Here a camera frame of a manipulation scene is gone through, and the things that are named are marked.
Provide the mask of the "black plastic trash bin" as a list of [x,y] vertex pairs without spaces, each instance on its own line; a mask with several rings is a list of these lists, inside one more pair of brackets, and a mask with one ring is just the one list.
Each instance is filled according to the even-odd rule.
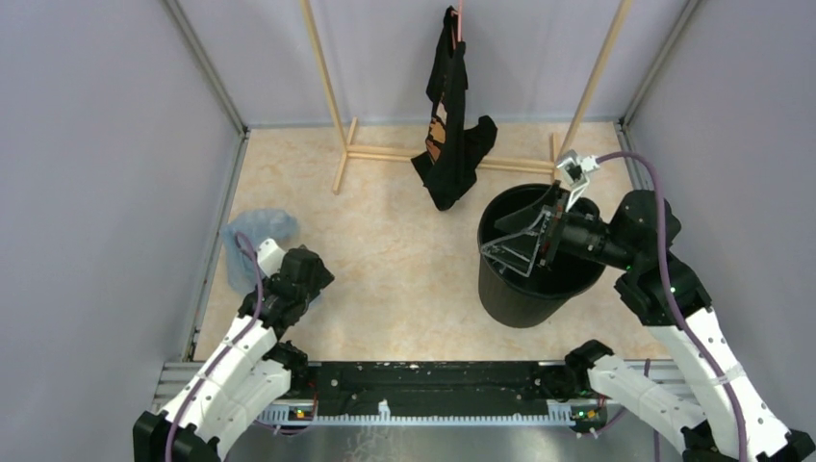
[[[528,183],[510,188],[491,200],[477,227],[477,242],[485,244],[501,233],[494,222],[539,198],[548,184]],[[554,261],[523,277],[482,257],[477,292],[484,310],[496,321],[514,328],[543,323],[572,298],[594,286],[605,266],[559,251]]]

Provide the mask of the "light blue trash bag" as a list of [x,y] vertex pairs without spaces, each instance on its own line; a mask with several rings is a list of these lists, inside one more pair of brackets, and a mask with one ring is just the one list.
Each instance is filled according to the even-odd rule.
[[247,251],[273,239],[278,244],[290,242],[299,232],[297,219],[283,209],[261,208],[238,213],[220,228],[226,252],[227,282],[238,295],[254,293],[257,288],[255,264]]

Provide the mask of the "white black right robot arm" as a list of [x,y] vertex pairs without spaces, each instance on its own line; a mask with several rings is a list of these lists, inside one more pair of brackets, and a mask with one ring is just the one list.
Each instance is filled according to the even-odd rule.
[[814,439],[771,411],[732,352],[708,291],[671,252],[679,229],[654,191],[628,192],[604,221],[592,201],[558,184],[514,187],[490,201],[477,242],[482,267],[519,297],[490,296],[483,306],[501,323],[528,327],[585,292],[605,269],[618,269],[615,291],[669,352],[693,399],[633,371],[597,340],[567,355],[567,389],[616,400],[686,461],[805,460]]

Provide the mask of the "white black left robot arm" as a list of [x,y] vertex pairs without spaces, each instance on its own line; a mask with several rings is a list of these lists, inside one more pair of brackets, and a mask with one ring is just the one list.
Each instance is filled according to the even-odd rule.
[[308,247],[272,239],[254,254],[258,281],[216,351],[159,410],[132,430],[137,461],[224,461],[262,412],[307,389],[308,357],[282,338],[333,282]]

